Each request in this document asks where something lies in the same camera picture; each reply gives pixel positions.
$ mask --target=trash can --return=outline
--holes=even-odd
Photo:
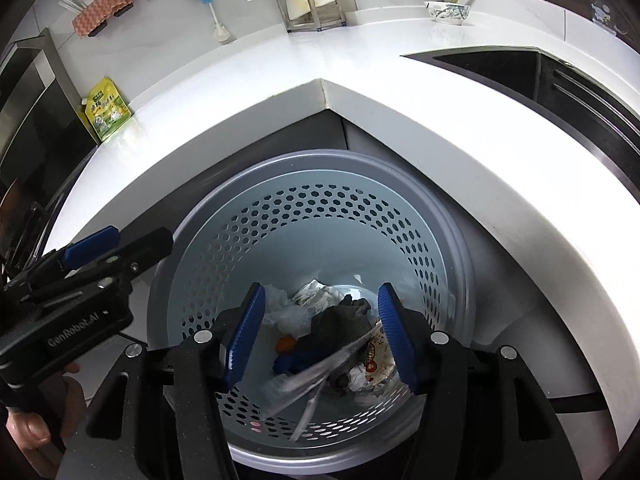
[[[468,344],[474,284],[462,234],[423,184],[388,162],[346,150],[267,160],[213,190],[184,219],[154,277],[153,348],[179,344],[238,306],[252,282],[290,296],[313,279],[375,307],[391,282],[407,308]],[[379,397],[321,394],[312,422],[289,439],[306,404],[269,420],[261,389],[282,336],[263,325],[244,378],[217,402],[234,460],[281,474],[321,474],[383,454],[418,427],[424,399],[402,384]]]

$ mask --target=white countertop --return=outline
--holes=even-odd
[[[542,4],[536,8],[543,14],[557,13]],[[216,54],[216,63],[207,57],[192,63],[172,76],[182,82],[162,87],[100,146],[46,250],[107,224],[123,228],[226,156],[330,108],[423,171],[529,273],[590,362],[622,444],[640,415],[640,206],[594,156],[541,116],[401,56],[458,46],[537,46],[640,110],[639,56],[563,9],[573,44],[565,41],[568,29],[544,32],[540,13],[530,13],[529,24],[542,24],[534,28],[480,10],[461,27],[412,19],[276,34],[231,48],[223,59]],[[596,59],[594,38],[606,64]],[[612,48],[602,47],[611,41]]]

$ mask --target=plastic wrapper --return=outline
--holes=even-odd
[[[343,366],[362,348],[375,330],[375,328],[372,328],[356,341],[349,343],[336,353],[299,374],[292,376],[281,374],[267,381],[262,387],[262,393],[267,399],[267,405],[262,408],[262,419],[266,420],[270,416],[280,413],[284,408],[308,394],[316,386],[324,383],[332,372]]]
[[[363,364],[354,366],[349,370],[349,389],[359,392],[367,387],[367,375]]]
[[[105,140],[131,117],[116,85],[107,77],[89,92],[85,113],[100,140]]]
[[[385,328],[382,326],[382,323],[377,325],[377,330],[369,340],[364,365],[366,380],[369,386],[384,383],[396,368],[396,362],[391,354],[391,347],[386,340]]]
[[[274,326],[295,339],[311,332],[311,319],[330,306],[337,305],[343,295],[333,287],[313,280],[302,287],[292,300],[284,290],[265,285],[266,309],[263,324]]]
[[[332,286],[323,285],[318,280],[313,280],[297,291],[292,300],[294,303],[312,311],[313,317],[330,306],[337,305],[343,298],[344,295]]]

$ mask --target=finger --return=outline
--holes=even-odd
[[[11,413],[6,428],[21,450],[37,449],[51,440],[49,428],[37,413]]]
[[[80,371],[80,365],[73,361],[65,366],[64,370],[70,374],[77,374]]]
[[[10,413],[6,428],[31,466],[43,478],[53,478],[56,467],[37,449],[50,441],[50,433],[36,413]]]
[[[71,377],[63,377],[66,383],[65,416],[62,418],[60,436],[70,438],[86,411],[84,391],[80,383]]]

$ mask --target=gray cloth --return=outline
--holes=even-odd
[[[371,306],[367,300],[353,300],[351,295],[347,294],[338,305],[331,306],[313,316],[311,333],[298,339],[295,351],[316,351],[320,356],[334,354],[372,329],[371,322],[367,319],[367,312],[370,309]],[[331,374],[329,383],[333,384],[342,374],[347,373],[361,361],[362,352],[358,352]]]

